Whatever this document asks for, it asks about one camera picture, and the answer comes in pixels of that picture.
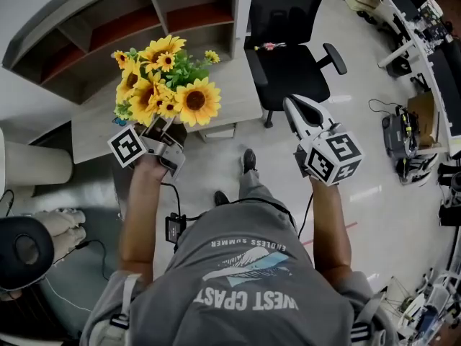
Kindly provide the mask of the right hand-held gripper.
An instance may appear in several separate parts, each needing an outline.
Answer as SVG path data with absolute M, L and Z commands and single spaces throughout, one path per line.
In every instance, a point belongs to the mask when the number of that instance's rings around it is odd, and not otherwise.
M 283 108 L 291 131 L 300 140 L 294 156 L 304 177 L 332 186 L 354 175 L 363 150 L 353 133 L 310 98 L 288 95 Z

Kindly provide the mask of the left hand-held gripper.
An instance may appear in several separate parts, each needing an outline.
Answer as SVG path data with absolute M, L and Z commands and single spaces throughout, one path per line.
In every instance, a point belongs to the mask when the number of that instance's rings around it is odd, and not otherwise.
M 142 155 L 150 154 L 168 169 L 172 179 L 176 179 L 186 160 L 186 139 L 187 130 L 183 124 L 157 116 L 148 127 L 126 125 L 107 143 L 121 167 L 125 168 Z

